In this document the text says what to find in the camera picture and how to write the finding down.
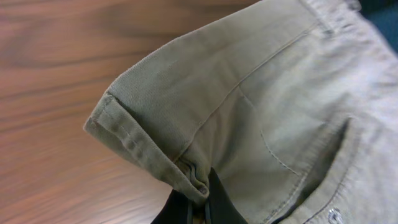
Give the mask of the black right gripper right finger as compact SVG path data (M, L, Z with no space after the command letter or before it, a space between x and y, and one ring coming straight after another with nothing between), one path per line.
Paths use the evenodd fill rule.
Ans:
M216 171L209 173L209 196L205 204L206 224L247 224L229 199Z

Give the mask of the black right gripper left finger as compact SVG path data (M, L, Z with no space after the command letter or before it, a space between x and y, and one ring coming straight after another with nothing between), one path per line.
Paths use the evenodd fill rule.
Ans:
M193 204L184 194L172 190L164 207L150 224L192 224Z

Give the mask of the khaki green shorts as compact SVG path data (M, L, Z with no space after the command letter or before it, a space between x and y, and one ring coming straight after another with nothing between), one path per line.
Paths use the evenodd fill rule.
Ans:
M397 55L349 1L260 1L117 77L87 133L248 223L397 222Z

